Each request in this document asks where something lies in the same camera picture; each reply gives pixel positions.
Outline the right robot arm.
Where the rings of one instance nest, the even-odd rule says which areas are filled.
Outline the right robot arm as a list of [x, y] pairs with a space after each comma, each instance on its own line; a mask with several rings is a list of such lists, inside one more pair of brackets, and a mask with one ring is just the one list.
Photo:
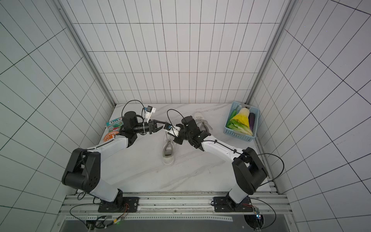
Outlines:
[[231, 162], [236, 184], [226, 196], [230, 204], [240, 204], [254, 194], [268, 177], [268, 171], [254, 149], [235, 148], [216, 139], [209, 132], [200, 130], [191, 116], [185, 117], [176, 126], [179, 128], [174, 139], [177, 144], [187, 140], [195, 149]]

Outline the white sneaker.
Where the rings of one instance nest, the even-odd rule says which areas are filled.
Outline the white sneaker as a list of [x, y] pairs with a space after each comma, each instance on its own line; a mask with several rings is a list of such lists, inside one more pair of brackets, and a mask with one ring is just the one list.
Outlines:
[[197, 126], [201, 131], [210, 133], [213, 130], [208, 121], [204, 118], [202, 113], [196, 112], [193, 116], [193, 119], [195, 120]]
[[162, 160], [165, 165], [172, 165], [175, 161], [175, 148], [172, 137], [165, 132]]

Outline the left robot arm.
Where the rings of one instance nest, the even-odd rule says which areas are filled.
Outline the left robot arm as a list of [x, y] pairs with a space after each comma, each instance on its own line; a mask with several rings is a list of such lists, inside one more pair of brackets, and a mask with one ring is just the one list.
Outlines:
[[147, 118], [139, 122], [140, 117], [134, 111], [126, 112], [122, 117], [123, 124], [113, 139], [92, 148], [75, 149], [65, 168], [62, 183], [99, 198], [102, 202], [122, 205], [122, 191], [101, 178], [101, 164], [117, 152], [132, 146], [138, 134], [156, 133], [166, 124]]

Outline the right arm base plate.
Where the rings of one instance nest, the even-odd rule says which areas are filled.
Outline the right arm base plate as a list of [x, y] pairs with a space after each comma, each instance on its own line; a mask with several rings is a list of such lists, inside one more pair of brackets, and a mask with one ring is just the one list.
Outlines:
[[219, 213], [253, 212], [251, 199], [246, 197], [240, 203], [235, 203], [230, 197], [214, 197], [211, 206]]

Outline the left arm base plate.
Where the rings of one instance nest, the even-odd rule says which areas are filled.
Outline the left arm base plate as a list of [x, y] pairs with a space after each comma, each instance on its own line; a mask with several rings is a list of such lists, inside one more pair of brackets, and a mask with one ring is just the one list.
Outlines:
[[119, 196], [113, 202], [101, 200], [98, 208], [99, 213], [135, 213], [138, 209], [139, 197]]

